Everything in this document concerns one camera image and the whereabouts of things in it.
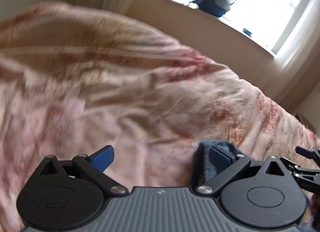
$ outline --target floral blanket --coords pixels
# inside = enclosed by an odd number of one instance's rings
[[[214,59],[134,19],[64,3],[0,22],[0,231],[23,227],[17,195],[48,154],[111,144],[106,174],[128,188],[187,185],[200,140],[316,168],[294,149],[319,148],[318,137]]]

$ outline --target blue cloth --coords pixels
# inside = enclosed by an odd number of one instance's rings
[[[224,140],[211,140],[202,141],[199,143],[198,149],[195,151],[192,160],[192,171],[190,178],[190,187],[195,190],[200,184],[205,183],[214,176],[216,176],[220,171],[218,170],[219,165],[213,166],[209,161],[209,150],[212,146],[218,146],[224,151],[236,156],[237,154],[244,154],[241,150],[236,148],[234,145],[230,144]],[[304,222],[304,217],[299,225],[303,232],[317,232],[310,223]]]

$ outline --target logo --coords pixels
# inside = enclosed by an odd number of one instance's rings
[[[165,193],[165,190],[158,190],[157,193],[160,194],[160,195],[162,195],[162,194]]]

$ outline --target metal screw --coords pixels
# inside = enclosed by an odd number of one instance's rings
[[[197,191],[201,194],[210,194],[213,192],[213,188],[211,188],[210,186],[199,186],[197,188]]]
[[[110,191],[114,194],[124,194],[127,189],[123,186],[113,186],[111,187]]]

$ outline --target blue gripper pad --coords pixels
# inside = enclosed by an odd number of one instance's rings
[[[104,171],[115,159],[115,151],[111,145],[107,145],[94,154],[87,157],[87,161],[97,168]]]
[[[209,161],[216,168],[217,174],[232,165],[231,157],[223,154],[213,146],[209,150]]]

